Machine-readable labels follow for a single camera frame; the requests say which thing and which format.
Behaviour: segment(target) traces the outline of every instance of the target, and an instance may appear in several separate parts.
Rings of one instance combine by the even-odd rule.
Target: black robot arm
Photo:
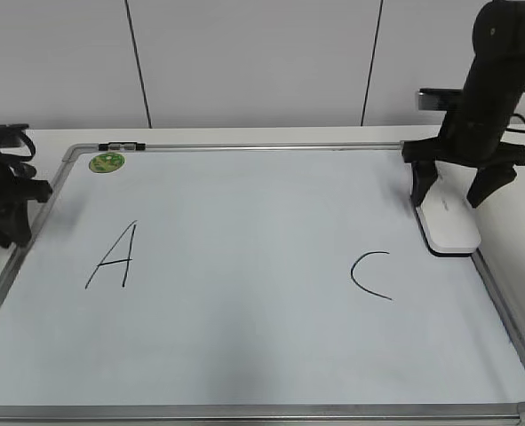
[[[473,26],[473,49],[464,89],[449,103],[438,136],[403,144],[403,159],[412,165],[415,206],[438,176],[435,161],[478,170],[467,194],[473,207],[515,179],[513,166],[525,165],[525,146],[501,142],[525,91],[525,2],[486,4]]]

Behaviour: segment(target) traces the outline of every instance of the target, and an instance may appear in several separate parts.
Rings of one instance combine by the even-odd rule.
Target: round sticker
[[[94,157],[88,167],[94,173],[110,173],[120,169],[123,166],[123,162],[124,158],[121,154],[104,153]]]

